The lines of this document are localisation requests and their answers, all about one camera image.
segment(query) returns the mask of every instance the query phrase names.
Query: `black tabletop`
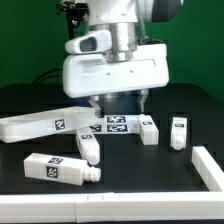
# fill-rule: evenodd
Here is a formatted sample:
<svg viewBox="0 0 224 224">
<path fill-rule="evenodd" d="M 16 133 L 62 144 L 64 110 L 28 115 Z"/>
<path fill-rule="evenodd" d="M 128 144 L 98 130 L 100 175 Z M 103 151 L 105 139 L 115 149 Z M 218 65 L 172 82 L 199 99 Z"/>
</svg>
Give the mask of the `black tabletop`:
<svg viewBox="0 0 224 224">
<path fill-rule="evenodd" d="M 136 92 L 115 94 L 101 97 L 99 105 L 104 115 L 136 115 L 137 99 Z M 61 85 L 21 84 L 0 90 L 0 118 L 88 105 L 88 98 L 67 97 Z M 0 141 L 0 194 L 208 191 L 191 163 L 192 147 L 205 146 L 224 167 L 224 106 L 198 86 L 170 84 L 150 90 L 144 114 L 151 115 L 159 129 L 159 145 L 144 146 L 137 134 L 96 135 L 101 148 L 97 167 L 102 170 L 98 183 L 75 186 L 25 178 L 23 160 L 33 152 L 81 158 L 72 134 L 10 144 Z M 172 118 L 178 116 L 188 118 L 187 147 L 179 152 L 169 146 Z"/>
</svg>

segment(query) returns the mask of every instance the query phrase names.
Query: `white plastic container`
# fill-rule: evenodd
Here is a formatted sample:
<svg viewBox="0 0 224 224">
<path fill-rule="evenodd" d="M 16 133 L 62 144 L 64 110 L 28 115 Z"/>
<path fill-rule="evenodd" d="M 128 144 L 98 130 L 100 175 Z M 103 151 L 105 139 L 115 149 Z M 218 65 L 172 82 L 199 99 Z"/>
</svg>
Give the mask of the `white plastic container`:
<svg viewBox="0 0 224 224">
<path fill-rule="evenodd" d="M 70 107 L 0 119 L 0 140 L 10 143 L 100 124 L 94 108 Z"/>
<path fill-rule="evenodd" d="M 25 176 L 42 180 L 82 185 L 100 180 L 101 170 L 89 167 L 86 160 L 33 153 L 24 160 Z"/>
<path fill-rule="evenodd" d="M 97 165 L 100 162 L 100 146 L 91 128 L 76 130 L 76 143 L 82 159 L 87 160 L 91 165 Z"/>
<path fill-rule="evenodd" d="M 175 150 L 186 148 L 187 118 L 174 117 L 171 129 L 170 146 Z"/>
</svg>

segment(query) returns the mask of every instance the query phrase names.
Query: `green background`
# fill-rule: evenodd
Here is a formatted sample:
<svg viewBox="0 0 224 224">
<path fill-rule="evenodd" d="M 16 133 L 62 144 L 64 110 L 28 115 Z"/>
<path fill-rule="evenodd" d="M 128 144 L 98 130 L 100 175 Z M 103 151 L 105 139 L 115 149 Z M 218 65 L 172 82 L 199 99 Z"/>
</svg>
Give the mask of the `green background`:
<svg viewBox="0 0 224 224">
<path fill-rule="evenodd" d="M 62 66 L 68 35 L 58 2 L 0 1 L 0 88 Z M 168 45 L 170 82 L 197 84 L 224 103 L 224 0 L 185 0 L 172 21 L 146 27 Z"/>
</svg>

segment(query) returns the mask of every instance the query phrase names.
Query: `lying white bottle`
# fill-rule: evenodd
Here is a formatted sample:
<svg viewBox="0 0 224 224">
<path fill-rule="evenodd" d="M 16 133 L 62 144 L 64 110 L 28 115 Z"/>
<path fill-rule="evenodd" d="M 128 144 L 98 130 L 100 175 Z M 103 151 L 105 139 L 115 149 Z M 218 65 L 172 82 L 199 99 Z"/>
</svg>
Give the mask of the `lying white bottle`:
<svg viewBox="0 0 224 224">
<path fill-rule="evenodd" d="M 68 184 L 82 185 L 83 182 L 100 180 L 101 170 L 89 167 L 86 160 L 31 154 L 24 160 L 25 176 Z"/>
<path fill-rule="evenodd" d="M 77 129 L 76 143 L 82 159 L 87 160 L 91 165 L 97 165 L 100 162 L 100 146 L 91 128 Z"/>
</svg>

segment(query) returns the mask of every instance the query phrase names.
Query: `white cuboid object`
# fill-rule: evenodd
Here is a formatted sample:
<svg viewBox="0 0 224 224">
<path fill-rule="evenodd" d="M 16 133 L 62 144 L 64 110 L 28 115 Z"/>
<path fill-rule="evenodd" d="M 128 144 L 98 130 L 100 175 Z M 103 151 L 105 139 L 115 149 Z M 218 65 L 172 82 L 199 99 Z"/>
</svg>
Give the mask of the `white cuboid object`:
<svg viewBox="0 0 224 224">
<path fill-rule="evenodd" d="M 193 147 L 192 163 L 209 191 L 224 192 L 224 173 L 205 147 Z"/>
<path fill-rule="evenodd" d="M 86 160 L 33 153 L 24 160 L 25 176 L 82 185 L 85 180 L 97 182 L 101 171 L 89 167 Z"/>
<path fill-rule="evenodd" d="M 139 115 L 138 126 L 140 128 L 140 137 L 144 145 L 159 144 L 159 130 L 151 116 L 146 116 L 144 114 Z"/>
<path fill-rule="evenodd" d="M 77 129 L 76 143 L 82 159 L 87 160 L 93 166 L 100 162 L 100 146 L 91 128 Z"/>
<path fill-rule="evenodd" d="M 11 143 L 100 124 L 95 109 L 70 107 L 0 119 L 0 140 Z"/>
<path fill-rule="evenodd" d="M 186 148 L 187 118 L 174 117 L 171 129 L 170 146 L 175 150 Z"/>
</svg>

